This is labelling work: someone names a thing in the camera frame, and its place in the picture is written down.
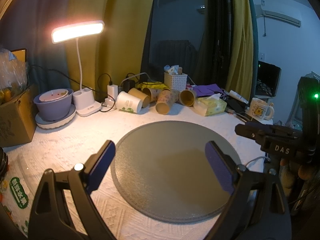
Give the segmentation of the purple bowl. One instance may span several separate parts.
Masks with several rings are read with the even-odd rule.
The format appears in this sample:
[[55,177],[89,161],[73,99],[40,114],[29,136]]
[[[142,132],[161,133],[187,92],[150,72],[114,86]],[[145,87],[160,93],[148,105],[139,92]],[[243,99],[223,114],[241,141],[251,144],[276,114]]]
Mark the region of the purple bowl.
[[73,90],[66,88],[67,93],[60,99],[52,101],[42,102],[40,97],[44,93],[39,94],[33,99],[37,109],[39,110],[39,116],[45,121],[58,121],[63,119],[69,113],[72,104]]

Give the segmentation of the purple cloth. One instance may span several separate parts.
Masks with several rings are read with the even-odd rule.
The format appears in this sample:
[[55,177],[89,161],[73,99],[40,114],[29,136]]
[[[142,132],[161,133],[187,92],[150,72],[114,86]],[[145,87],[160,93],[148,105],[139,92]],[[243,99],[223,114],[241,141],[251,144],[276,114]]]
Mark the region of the purple cloth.
[[198,98],[208,97],[214,94],[224,94],[224,91],[217,84],[198,85],[194,86],[193,90],[195,91]]

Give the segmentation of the white air conditioner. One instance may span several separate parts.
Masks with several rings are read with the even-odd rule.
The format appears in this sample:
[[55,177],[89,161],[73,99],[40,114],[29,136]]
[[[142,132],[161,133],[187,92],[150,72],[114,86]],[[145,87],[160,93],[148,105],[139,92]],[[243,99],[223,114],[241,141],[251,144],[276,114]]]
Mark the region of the white air conditioner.
[[260,4],[255,4],[256,17],[267,17],[281,22],[285,22],[300,28],[302,25],[301,13],[298,9],[282,3],[266,2],[261,0]]

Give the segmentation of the small pink white bowl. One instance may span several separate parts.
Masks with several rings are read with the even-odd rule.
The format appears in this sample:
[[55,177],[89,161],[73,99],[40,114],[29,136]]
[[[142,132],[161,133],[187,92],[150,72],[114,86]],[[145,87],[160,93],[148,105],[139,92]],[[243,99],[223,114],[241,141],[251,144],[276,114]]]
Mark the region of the small pink white bowl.
[[54,89],[41,94],[39,97],[39,100],[41,102],[51,102],[51,101],[59,100],[67,95],[68,95],[67,89]]

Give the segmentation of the white plate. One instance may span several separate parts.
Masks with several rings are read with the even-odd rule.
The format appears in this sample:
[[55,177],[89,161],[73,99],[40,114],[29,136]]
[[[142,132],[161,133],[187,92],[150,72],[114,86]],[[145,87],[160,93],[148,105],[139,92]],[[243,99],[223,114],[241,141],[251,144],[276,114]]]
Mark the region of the white plate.
[[71,104],[68,114],[63,119],[57,120],[57,121],[45,121],[40,117],[39,114],[36,114],[35,122],[37,126],[39,126],[42,129],[55,129],[55,128],[62,127],[68,124],[69,122],[71,122],[75,117],[75,115],[76,115],[76,107],[73,104]]

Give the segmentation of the white cartoon mug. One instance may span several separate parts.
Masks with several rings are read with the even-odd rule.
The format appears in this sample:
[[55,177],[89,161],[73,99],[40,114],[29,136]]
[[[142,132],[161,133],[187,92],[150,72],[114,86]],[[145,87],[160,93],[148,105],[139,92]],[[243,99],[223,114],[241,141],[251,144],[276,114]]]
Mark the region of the white cartoon mug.
[[274,116],[274,108],[259,98],[253,98],[248,110],[248,115],[259,121],[271,120]]

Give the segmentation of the brown paper cup right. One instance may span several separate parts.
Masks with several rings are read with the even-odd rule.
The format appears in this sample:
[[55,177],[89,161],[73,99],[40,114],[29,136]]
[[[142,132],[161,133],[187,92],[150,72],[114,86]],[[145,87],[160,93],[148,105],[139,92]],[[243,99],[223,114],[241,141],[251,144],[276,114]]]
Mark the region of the brown paper cup right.
[[197,94],[194,90],[183,90],[179,94],[179,101],[182,105],[191,107],[197,98]]

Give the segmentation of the clear plastic fruit bag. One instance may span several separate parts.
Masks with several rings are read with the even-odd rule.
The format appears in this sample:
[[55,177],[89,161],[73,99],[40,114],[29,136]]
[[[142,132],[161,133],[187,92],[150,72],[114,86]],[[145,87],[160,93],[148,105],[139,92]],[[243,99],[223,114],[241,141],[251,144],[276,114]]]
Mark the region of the clear plastic fruit bag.
[[27,50],[1,48],[1,105],[20,95],[27,83]]

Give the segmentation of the cardboard box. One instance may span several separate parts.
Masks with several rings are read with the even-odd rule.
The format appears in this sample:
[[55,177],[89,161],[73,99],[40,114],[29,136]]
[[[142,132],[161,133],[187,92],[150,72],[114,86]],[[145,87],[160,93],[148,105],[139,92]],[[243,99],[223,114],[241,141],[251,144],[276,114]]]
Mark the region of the cardboard box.
[[11,147],[32,141],[38,109],[34,98],[38,94],[36,85],[29,86],[19,96],[1,105],[0,146]]

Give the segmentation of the round grey placemat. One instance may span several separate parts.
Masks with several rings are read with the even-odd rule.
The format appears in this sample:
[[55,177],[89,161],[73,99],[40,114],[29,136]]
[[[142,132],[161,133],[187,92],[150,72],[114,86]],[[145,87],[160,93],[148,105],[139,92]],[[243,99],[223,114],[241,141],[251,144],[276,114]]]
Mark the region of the round grey placemat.
[[218,215],[229,199],[205,155],[217,143],[235,163],[233,146],[204,126],[159,121],[135,128],[116,145],[111,164],[120,195],[140,213],[166,223],[195,223]]

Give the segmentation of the yellow packet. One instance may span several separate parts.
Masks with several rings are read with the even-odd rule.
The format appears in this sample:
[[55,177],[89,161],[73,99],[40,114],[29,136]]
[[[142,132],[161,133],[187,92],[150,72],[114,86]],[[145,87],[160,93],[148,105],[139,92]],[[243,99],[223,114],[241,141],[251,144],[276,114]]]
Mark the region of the yellow packet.
[[140,90],[143,90],[144,88],[164,90],[168,89],[168,86],[162,82],[139,82],[135,84],[135,88]]

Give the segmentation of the yellow curtain right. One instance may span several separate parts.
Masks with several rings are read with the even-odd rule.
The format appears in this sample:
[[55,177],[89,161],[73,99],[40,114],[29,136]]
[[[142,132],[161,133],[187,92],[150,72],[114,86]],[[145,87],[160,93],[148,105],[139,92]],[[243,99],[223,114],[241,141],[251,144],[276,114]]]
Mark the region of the yellow curtain right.
[[253,27],[249,0],[233,0],[233,42],[226,89],[249,99],[253,77]]

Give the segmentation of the white charger plug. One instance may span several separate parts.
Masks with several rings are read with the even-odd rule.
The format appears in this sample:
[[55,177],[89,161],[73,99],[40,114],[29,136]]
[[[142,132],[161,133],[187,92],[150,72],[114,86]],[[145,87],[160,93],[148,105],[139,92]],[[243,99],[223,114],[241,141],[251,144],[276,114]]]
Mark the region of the white charger plug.
[[118,86],[115,84],[108,85],[107,86],[107,94],[108,94],[109,99],[116,101],[117,97],[118,97]]

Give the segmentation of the blue grey curtain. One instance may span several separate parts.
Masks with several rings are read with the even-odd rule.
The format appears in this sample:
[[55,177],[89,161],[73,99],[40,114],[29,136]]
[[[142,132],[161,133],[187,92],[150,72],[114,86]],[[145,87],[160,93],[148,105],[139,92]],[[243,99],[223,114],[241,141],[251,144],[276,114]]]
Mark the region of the blue grey curtain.
[[65,46],[52,30],[67,24],[69,0],[13,0],[1,18],[1,47],[27,49],[28,77],[40,92],[69,88]]

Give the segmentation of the patterned paper cup lying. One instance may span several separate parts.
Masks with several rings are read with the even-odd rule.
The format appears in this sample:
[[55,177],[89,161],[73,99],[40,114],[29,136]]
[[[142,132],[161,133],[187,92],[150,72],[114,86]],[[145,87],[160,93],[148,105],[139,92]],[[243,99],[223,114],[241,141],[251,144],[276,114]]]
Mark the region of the patterned paper cup lying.
[[147,88],[147,87],[142,89],[142,92],[148,96],[148,98],[150,99],[150,102],[157,101],[161,91],[162,91],[161,89]]

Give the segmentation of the white woven basket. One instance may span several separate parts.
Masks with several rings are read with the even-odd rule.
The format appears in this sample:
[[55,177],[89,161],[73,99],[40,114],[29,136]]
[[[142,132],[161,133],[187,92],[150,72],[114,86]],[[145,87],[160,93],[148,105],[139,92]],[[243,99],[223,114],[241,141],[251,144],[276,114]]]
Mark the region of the white woven basket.
[[183,91],[187,86],[187,74],[171,75],[164,73],[164,84],[173,90]]

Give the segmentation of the yellow curtain left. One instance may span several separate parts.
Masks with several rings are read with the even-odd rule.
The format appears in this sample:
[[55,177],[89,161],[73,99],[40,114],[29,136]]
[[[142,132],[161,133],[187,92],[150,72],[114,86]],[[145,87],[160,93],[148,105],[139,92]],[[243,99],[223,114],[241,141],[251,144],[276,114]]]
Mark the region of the yellow curtain left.
[[100,35],[65,43],[71,86],[82,81],[106,98],[109,80],[116,85],[127,73],[139,73],[153,0],[69,0],[68,22],[102,20]]

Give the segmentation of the white tube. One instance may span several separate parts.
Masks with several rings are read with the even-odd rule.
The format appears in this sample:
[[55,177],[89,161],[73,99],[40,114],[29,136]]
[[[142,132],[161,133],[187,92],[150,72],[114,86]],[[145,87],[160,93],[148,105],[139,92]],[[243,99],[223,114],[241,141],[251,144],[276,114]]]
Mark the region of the white tube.
[[238,94],[237,92],[230,90],[229,92],[229,96],[231,96],[232,98],[244,103],[244,104],[248,104],[248,100],[246,100],[243,96],[241,96],[240,94]]

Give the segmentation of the black monitor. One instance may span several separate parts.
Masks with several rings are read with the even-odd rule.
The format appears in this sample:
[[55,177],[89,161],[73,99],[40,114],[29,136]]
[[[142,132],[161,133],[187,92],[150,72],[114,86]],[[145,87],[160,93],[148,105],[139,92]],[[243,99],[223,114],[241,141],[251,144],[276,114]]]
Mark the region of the black monitor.
[[257,85],[255,94],[258,96],[275,97],[280,81],[281,68],[274,64],[258,61]]

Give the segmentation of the brown paper cup lying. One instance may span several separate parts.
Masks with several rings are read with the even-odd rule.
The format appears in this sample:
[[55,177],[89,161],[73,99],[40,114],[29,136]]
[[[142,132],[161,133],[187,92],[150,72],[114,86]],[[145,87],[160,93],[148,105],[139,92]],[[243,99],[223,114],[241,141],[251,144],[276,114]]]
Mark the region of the brown paper cup lying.
[[146,108],[150,104],[150,97],[147,94],[143,93],[141,90],[131,88],[129,90],[129,94],[139,98],[142,101],[142,108]]

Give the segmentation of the white paper cup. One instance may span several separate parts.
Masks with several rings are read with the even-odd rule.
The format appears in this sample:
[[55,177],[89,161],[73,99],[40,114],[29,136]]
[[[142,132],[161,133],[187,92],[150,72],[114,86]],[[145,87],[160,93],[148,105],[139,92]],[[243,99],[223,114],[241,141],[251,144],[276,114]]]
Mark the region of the white paper cup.
[[130,113],[139,113],[142,109],[142,100],[132,96],[125,91],[122,91],[118,94],[116,100],[116,107],[118,110],[130,112]]

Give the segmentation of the yellow tissue pack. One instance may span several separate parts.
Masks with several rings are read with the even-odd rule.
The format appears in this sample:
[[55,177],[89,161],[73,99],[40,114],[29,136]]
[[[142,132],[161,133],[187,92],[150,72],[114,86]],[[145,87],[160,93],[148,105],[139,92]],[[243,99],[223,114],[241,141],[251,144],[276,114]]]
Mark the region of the yellow tissue pack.
[[197,98],[193,107],[201,116],[212,116],[225,111],[227,103],[220,98],[222,94],[217,93],[204,98]]

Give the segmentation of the yellow curtain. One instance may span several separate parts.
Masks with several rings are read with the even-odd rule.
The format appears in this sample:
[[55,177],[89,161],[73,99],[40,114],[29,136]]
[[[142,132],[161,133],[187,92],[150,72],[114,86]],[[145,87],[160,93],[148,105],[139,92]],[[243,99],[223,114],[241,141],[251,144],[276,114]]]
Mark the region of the yellow curtain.
[[82,81],[106,98],[109,80],[116,85],[127,73],[139,73],[153,0],[69,0],[68,22],[102,20],[100,35],[65,43],[71,86]]
[[233,0],[233,42],[226,89],[249,99],[253,77],[253,27],[249,0]]

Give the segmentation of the fruit printed plastic bag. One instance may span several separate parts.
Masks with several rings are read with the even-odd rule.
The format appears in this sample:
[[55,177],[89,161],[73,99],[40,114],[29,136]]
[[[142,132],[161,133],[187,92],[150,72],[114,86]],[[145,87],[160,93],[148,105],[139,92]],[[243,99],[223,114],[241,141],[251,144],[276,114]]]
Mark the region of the fruit printed plastic bag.
[[27,186],[18,159],[9,159],[1,175],[1,204],[16,228],[27,238],[33,194]]

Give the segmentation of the black round object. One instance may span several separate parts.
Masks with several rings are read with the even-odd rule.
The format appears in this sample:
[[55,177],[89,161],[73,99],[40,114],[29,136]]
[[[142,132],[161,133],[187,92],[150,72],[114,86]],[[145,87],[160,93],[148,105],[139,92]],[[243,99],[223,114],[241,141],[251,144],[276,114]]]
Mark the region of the black round object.
[[3,179],[8,171],[9,159],[8,155],[0,147],[0,178]]

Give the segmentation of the patterned paper cup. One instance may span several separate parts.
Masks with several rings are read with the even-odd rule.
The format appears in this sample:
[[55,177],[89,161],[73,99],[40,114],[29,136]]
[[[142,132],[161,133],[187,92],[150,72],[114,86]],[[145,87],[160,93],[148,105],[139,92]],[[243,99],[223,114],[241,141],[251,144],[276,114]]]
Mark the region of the patterned paper cup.
[[147,88],[147,87],[142,89],[142,92],[148,96],[148,98],[150,99],[150,102],[157,101],[161,91],[162,91],[161,89]]
[[166,115],[170,112],[173,104],[178,101],[178,90],[162,90],[159,93],[158,100],[156,102],[156,111],[158,114]]

